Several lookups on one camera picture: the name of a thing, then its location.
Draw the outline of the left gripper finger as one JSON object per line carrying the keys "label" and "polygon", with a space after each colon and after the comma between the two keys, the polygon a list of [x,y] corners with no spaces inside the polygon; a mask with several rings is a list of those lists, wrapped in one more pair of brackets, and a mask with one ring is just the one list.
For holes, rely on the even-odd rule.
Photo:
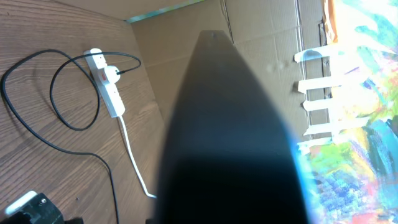
{"label": "left gripper finger", "polygon": [[165,138],[156,223],[306,223],[284,122],[221,30],[204,30]]}

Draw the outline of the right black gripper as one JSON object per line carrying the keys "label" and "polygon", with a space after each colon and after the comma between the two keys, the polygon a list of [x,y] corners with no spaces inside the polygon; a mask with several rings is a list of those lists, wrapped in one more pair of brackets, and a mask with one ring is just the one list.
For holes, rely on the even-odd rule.
{"label": "right black gripper", "polygon": [[61,211],[43,193],[27,202],[11,217],[1,210],[1,224],[84,224],[82,217],[65,220]]}

